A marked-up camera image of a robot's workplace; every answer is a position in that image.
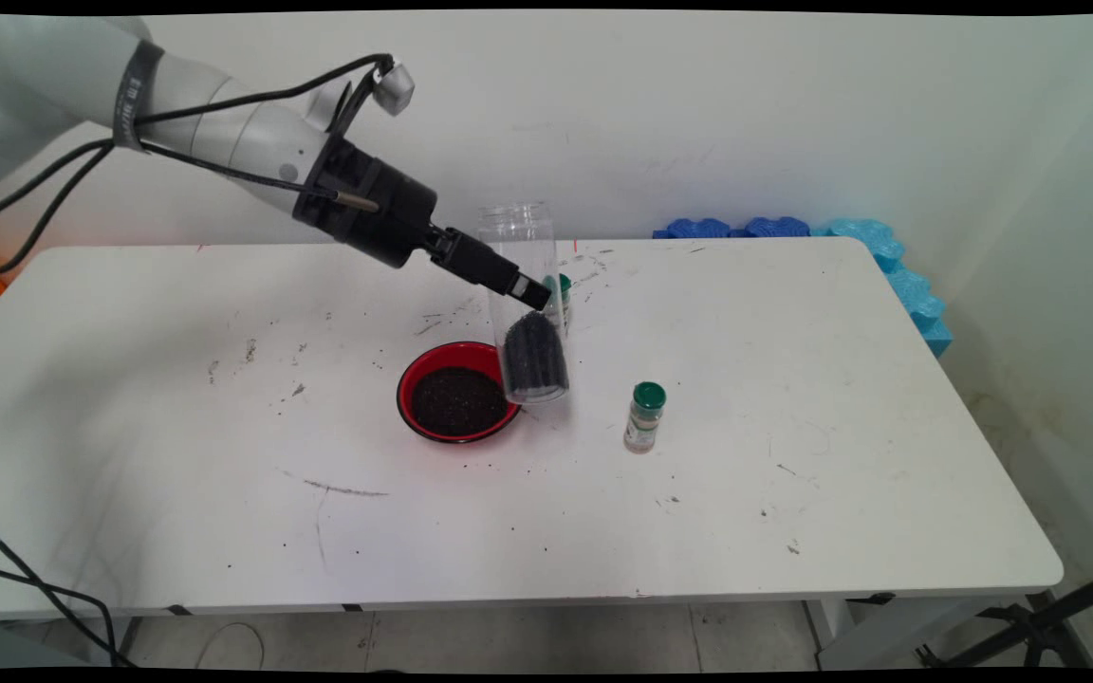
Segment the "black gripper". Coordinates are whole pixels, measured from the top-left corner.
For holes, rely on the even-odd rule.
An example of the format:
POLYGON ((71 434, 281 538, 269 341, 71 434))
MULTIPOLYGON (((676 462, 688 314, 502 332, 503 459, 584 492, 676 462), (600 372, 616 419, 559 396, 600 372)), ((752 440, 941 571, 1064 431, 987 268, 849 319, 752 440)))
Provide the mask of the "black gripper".
POLYGON ((550 288, 519 264, 459 229, 431 225, 437 195, 424 182, 361 151, 342 136, 329 136, 312 165, 292 219, 334 242, 400 268, 418 249, 468 284, 542 311, 550 288))

